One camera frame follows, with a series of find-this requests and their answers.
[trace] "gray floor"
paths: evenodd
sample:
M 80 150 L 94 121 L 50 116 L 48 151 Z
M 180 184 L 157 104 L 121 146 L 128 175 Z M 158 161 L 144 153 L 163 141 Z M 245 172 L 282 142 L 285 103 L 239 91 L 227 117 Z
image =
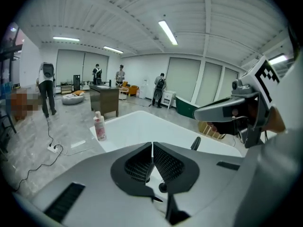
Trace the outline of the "gray floor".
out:
M 61 143 L 64 147 L 63 153 L 68 152 L 68 155 L 91 149 L 71 156 L 59 156 L 52 166 L 42 166 L 39 170 L 31 172 L 28 180 L 21 183 L 18 191 L 29 199 L 48 182 L 78 162 L 104 153 L 89 131 L 89 128 L 93 126 L 94 117 L 94 113 L 90 110 L 89 93 L 86 93 L 85 100 L 78 105 L 62 105 L 61 95 L 55 97 L 55 103 L 58 113 L 49 117 L 49 134 L 54 138 L 54 143 Z M 178 114 L 174 108 L 167 110 L 166 107 L 162 109 L 149 107 L 150 103 L 150 100 L 128 97 L 126 102 L 119 101 L 119 116 L 144 110 L 198 132 L 197 121 Z M 105 119 L 110 120 L 115 116 L 115 112 L 108 113 Z M 13 188 L 17 188 L 20 180 L 26 178 L 29 169 L 36 169 L 42 163 L 51 164 L 57 157 L 56 154 L 47 150 L 51 139 L 48 137 L 47 120 L 42 110 L 33 112 L 25 120 L 19 121 L 15 127 L 17 134 L 11 132 L 11 139 L 7 147 L 9 160 L 1 163 L 2 172 Z M 227 135 L 222 142 L 235 146 L 242 155 L 246 154 L 246 149 L 238 138 Z

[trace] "black slot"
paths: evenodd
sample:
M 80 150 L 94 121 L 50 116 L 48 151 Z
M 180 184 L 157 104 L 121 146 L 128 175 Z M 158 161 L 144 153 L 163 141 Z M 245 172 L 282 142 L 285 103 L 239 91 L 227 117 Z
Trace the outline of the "black slot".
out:
M 228 162 L 224 162 L 224 161 L 219 161 L 217 163 L 217 166 L 221 166 L 221 167 L 231 169 L 231 170 L 234 170 L 234 171 L 237 171 L 240 168 L 240 165 L 236 165 L 236 164 L 228 163 Z
M 70 184 L 63 193 L 51 204 L 50 207 L 45 211 L 45 214 L 53 220 L 61 223 L 68 211 L 76 202 L 85 186 L 72 183 Z

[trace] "white container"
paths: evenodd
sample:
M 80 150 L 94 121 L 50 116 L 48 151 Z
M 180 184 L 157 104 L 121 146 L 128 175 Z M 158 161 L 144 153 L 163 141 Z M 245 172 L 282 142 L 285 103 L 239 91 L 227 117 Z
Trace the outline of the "white container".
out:
M 94 122 L 97 139 L 99 141 L 106 140 L 104 117 L 101 115 L 100 111 L 96 111 Z

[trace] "man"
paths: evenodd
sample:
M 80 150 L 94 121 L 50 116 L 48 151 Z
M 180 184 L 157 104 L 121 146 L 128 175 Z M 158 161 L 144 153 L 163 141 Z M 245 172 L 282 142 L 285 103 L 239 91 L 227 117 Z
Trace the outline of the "man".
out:
M 122 86 L 125 72 L 123 71 L 123 65 L 120 65 L 120 70 L 116 72 L 116 86 Z
M 162 94 L 161 94 L 161 97 L 159 98 L 158 100 L 158 107 L 157 108 L 162 108 L 161 107 L 161 100 L 162 100 L 162 95 L 163 95 L 163 91 L 164 89 L 166 88 L 166 81 L 164 79 L 164 73 L 161 73 L 160 76 L 157 76 L 156 79 L 155 79 L 155 85 L 156 85 L 156 89 L 160 89 L 162 90 Z M 156 102 L 156 99 L 153 98 L 152 99 L 152 105 L 154 106 L 155 105 L 155 102 Z
M 96 64 L 96 68 L 94 68 L 92 75 L 94 75 L 93 84 L 97 85 L 97 80 L 99 81 L 98 84 L 101 85 L 101 74 L 102 69 L 99 68 L 99 64 Z
M 50 63 L 42 63 L 39 69 L 39 90 L 42 98 L 42 111 L 46 118 L 49 117 L 48 109 L 46 104 L 46 92 L 48 95 L 49 106 L 52 111 L 52 115 L 56 114 L 55 110 L 55 100 L 53 98 L 53 81 L 54 81 L 54 69 L 53 65 Z

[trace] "wooden desk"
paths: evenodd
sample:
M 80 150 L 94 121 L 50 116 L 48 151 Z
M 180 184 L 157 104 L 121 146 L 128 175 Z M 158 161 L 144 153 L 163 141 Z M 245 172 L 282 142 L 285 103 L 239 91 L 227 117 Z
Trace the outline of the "wooden desk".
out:
M 101 88 L 95 85 L 89 86 L 91 110 L 100 111 L 101 115 L 115 111 L 119 115 L 119 88 Z

